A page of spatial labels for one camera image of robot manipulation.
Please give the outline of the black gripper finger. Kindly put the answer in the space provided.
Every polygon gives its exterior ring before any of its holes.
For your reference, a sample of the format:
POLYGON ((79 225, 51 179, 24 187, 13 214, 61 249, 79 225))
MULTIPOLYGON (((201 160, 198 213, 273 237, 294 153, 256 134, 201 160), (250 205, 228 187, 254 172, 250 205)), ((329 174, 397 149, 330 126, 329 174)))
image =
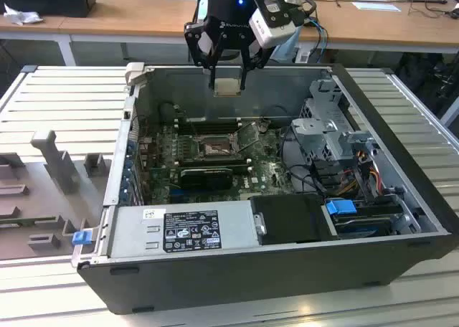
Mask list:
POLYGON ((189 22, 184 26, 184 37, 194 64, 210 71, 209 88, 213 90, 217 63, 227 41, 227 23, 215 17, 189 22))
POLYGON ((244 90, 248 72, 264 68, 269 60, 269 49, 262 48, 252 32, 241 33, 239 45, 242 58, 240 89, 244 90))

